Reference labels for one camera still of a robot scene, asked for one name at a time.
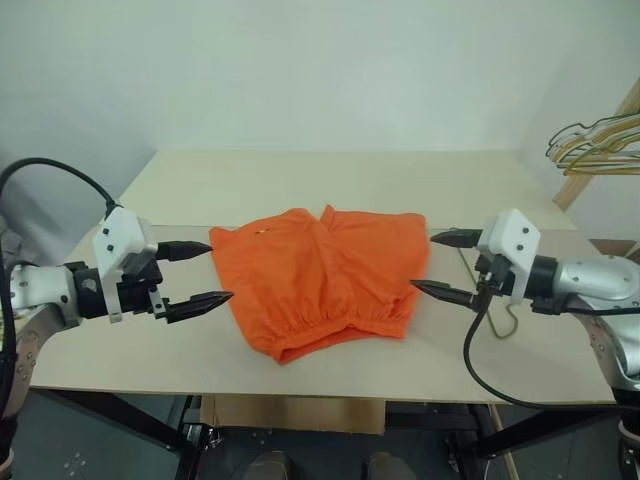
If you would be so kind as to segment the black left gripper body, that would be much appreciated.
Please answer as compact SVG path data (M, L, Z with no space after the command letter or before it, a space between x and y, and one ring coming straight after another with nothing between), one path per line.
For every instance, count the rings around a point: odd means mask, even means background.
M156 319L167 316L167 301L159 285L163 276L157 260L152 258L138 273L123 273L117 283L118 298L123 313L152 314Z

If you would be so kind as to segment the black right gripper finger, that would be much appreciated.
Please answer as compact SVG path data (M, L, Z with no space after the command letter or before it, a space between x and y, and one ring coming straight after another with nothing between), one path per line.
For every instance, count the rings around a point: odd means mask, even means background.
M433 280L411 280L410 283L422 293L446 303L475 311L475 295L472 292L451 287L447 283Z
M482 233L482 229L453 228L432 235L430 241L449 247L475 247Z

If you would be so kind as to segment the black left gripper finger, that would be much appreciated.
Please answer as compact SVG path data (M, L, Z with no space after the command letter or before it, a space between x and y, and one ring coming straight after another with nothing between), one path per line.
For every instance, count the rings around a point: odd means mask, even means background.
M166 322L181 322L202 316L223 305L233 297L229 291L211 291L191 296L188 300L166 304Z
M165 241L157 244L156 259L169 262L183 261L212 251L208 244L197 241Z

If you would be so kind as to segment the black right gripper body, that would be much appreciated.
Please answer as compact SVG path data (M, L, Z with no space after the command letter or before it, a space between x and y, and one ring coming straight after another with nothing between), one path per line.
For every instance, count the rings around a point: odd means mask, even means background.
M494 296L510 296L513 291L515 275L511 271L512 263L503 255L495 255L490 259L480 254L475 271L479 273L476 282L476 293L471 301L473 311L481 311L488 307Z

